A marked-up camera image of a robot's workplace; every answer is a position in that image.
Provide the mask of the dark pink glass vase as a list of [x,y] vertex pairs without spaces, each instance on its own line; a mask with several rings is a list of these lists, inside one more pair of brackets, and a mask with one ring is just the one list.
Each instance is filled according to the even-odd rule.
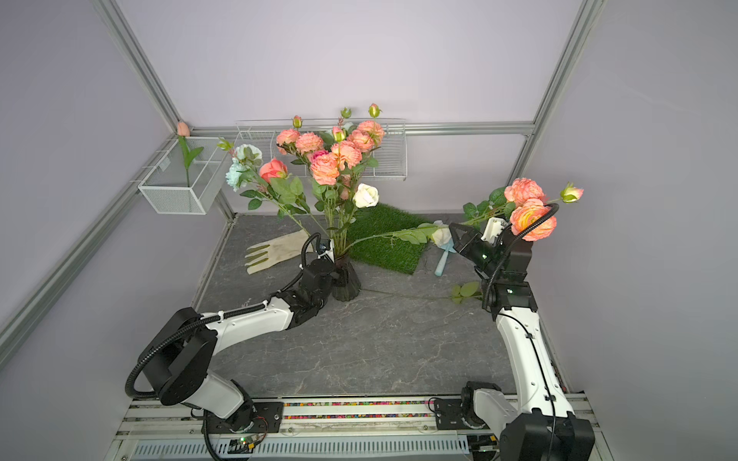
[[342,255],[336,260],[336,276],[332,285],[332,296],[341,302],[349,302],[357,298],[361,293],[361,281],[351,257]]

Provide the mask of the pink peony flower stem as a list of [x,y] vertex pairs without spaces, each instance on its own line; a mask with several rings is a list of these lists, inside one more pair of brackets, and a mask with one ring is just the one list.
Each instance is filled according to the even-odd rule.
[[[582,188],[569,182],[557,198],[550,199],[536,181],[518,178],[509,186],[494,189],[487,199],[478,204],[465,204],[462,210],[466,220],[462,224],[475,229],[483,224],[485,228],[489,218],[500,217],[509,223],[507,229],[514,235],[528,242],[536,242],[549,237],[557,227],[557,208],[562,204],[580,201],[583,194]],[[434,223],[426,223],[417,228],[388,232],[384,236],[413,244],[426,244],[432,242],[435,230]]]

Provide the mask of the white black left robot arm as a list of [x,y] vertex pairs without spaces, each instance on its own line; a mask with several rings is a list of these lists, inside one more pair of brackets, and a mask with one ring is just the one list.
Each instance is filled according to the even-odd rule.
[[233,380],[211,370],[213,357],[253,338],[297,328],[326,305],[337,280],[332,241],[316,232],[304,242],[300,273],[266,300],[228,311],[176,311],[141,353],[125,393],[135,400],[201,409],[233,432],[258,419],[255,403]]

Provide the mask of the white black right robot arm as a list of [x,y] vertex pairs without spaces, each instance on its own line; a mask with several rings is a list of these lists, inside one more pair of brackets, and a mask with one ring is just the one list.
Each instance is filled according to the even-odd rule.
[[526,280],[530,237],[558,210],[557,204],[545,205],[520,232],[506,227],[492,243],[470,226],[450,226],[455,250],[480,276],[482,308],[503,337],[517,392],[517,402],[510,403],[497,385],[468,382],[461,392],[460,419],[469,428],[490,430],[502,460],[587,460],[595,447],[592,424],[576,416],[558,381]]

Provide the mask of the beige garden glove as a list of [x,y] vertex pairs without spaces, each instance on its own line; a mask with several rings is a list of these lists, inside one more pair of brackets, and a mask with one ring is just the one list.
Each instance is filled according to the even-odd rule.
[[245,254],[247,273],[253,275],[299,257],[308,238],[309,234],[305,230],[300,230],[249,247]]

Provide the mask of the green artificial grass mat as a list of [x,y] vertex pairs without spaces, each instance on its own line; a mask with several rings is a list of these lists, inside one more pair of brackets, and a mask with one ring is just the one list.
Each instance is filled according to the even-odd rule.
[[425,216],[378,204],[360,209],[349,226],[347,236],[353,260],[412,275],[421,259],[424,244],[413,244],[399,238],[384,236],[388,232],[417,228],[428,223]]

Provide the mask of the mixed flower bouquet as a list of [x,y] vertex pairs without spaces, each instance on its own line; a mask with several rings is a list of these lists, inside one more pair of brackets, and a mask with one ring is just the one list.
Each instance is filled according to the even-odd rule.
[[332,241],[334,253],[345,255],[350,247],[348,229],[356,212],[379,203],[378,189],[364,184],[361,177],[367,168],[378,165],[375,152],[386,136],[384,126],[377,121],[381,113],[373,104],[368,108],[370,118],[353,126],[348,123],[352,111],[345,108],[336,126],[324,133],[303,130],[303,119],[296,116],[292,127],[276,136],[279,153],[292,156],[295,164],[309,169],[309,185],[316,200],[312,206],[302,180],[290,173],[283,161],[266,161],[256,146],[236,145],[221,138],[217,147],[232,158],[226,183],[249,199],[251,211],[270,202],[280,217],[296,223],[302,216],[323,214],[327,224],[322,231]]

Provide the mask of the pink tulip in basket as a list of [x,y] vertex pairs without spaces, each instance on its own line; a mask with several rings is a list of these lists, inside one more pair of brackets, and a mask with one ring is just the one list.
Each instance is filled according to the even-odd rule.
[[178,136],[178,143],[180,146],[180,149],[182,151],[183,155],[183,165],[184,165],[184,172],[186,173],[186,186],[190,187],[190,176],[189,176],[189,169],[194,162],[194,159],[196,159],[204,150],[203,147],[196,147],[191,149],[188,145],[188,142],[186,141],[190,137],[190,128],[188,127],[188,124],[184,123],[184,121],[180,121],[177,124],[177,136]]

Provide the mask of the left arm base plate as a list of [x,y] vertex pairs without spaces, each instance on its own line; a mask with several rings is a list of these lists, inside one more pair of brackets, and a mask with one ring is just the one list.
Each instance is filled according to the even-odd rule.
[[257,401],[244,403],[234,415],[227,419],[213,413],[205,416],[209,434],[277,433],[284,416],[282,401]]

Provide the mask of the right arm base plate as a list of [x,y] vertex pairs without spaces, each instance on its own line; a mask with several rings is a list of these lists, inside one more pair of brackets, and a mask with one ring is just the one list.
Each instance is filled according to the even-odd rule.
[[439,430],[479,429],[478,426],[474,426],[466,420],[461,399],[431,397],[427,405],[430,413],[434,416],[435,426]]

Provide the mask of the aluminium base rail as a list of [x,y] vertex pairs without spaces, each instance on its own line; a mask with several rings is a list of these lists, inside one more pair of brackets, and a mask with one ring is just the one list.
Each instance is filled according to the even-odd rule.
[[[269,429],[213,430],[224,459],[497,459],[487,429],[442,429],[431,396],[262,399]],[[201,412],[133,401],[106,455],[109,460],[207,460]]]

